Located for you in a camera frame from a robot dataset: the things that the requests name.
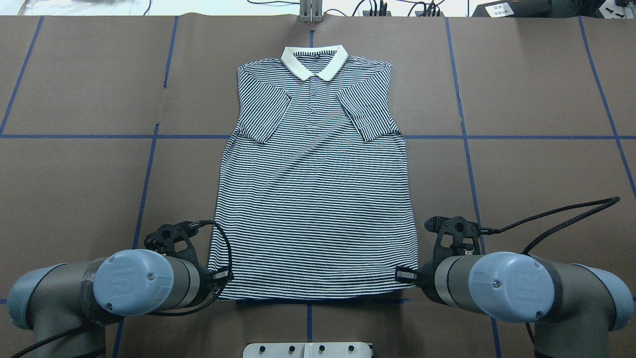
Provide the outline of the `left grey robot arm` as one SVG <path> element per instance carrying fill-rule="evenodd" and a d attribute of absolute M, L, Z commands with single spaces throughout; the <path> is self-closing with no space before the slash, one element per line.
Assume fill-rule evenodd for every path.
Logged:
<path fill-rule="evenodd" d="M 228 263 L 209 269 L 191 242 L 213 226 Z M 21 358 L 104 358 L 105 328 L 127 317 L 182 317 L 209 307 L 233 279 L 229 238 L 213 220 L 164 224 L 140 249 L 121 250 L 89 262 L 39 268 L 22 275 L 6 300 L 13 324 L 34 333 Z"/>

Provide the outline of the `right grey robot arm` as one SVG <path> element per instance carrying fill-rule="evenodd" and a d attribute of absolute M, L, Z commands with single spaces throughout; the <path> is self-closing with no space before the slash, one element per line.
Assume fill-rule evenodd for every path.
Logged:
<path fill-rule="evenodd" d="M 534 325 L 537 358 L 608 358 L 609 333 L 635 314 L 634 297 L 615 274 L 581 264 L 513 252 L 482 254 L 491 229 L 463 217 L 431 217 L 432 259 L 418 269 L 396 267 L 399 283 L 419 287 L 434 303 Z"/>

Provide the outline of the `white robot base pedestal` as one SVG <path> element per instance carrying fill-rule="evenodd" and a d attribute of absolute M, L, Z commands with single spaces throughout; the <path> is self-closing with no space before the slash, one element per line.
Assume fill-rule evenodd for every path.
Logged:
<path fill-rule="evenodd" d="M 243 358 L 374 358 L 366 342 L 293 342 L 248 344 Z"/>

